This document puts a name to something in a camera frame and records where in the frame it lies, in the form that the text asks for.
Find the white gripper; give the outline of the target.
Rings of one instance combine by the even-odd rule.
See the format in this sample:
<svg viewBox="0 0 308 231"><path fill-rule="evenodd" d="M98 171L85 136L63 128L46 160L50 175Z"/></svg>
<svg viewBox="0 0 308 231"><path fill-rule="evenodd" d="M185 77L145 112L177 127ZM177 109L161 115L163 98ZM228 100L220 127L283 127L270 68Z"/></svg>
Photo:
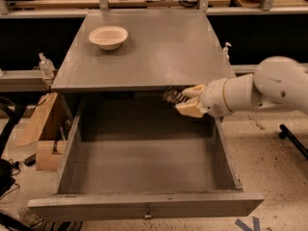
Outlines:
<svg viewBox="0 0 308 231"><path fill-rule="evenodd" d="M209 116L229 116L231 111L228 109L224 98L226 81L227 79L223 78L213 81L207 86L202 84L182 90L182 94L190 99L176 104L175 109L182 116L203 117L206 111Z"/></svg>

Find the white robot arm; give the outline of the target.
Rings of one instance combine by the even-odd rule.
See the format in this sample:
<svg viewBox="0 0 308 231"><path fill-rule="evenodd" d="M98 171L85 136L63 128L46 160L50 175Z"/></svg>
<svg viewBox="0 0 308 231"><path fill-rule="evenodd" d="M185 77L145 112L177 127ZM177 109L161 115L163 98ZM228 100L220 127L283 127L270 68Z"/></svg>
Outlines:
<svg viewBox="0 0 308 231"><path fill-rule="evenodd" d="M308 114L308 67L287 57L263 60L252 74L187 88L175 105L182 116L230 116L237 111Z"/></svg>

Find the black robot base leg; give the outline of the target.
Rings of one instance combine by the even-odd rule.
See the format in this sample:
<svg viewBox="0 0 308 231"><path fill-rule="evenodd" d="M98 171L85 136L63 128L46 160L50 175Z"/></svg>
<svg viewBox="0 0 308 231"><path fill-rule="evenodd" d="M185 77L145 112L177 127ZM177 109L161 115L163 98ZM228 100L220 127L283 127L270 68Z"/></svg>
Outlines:
<svg viewBox="0 0 308 231"><path fill-rule="evenodd" d="M284 125L279 125L280 132L278 138L283 140L288 138L297 150L308 160L308 149L296 138L296 136Z"/></svg>

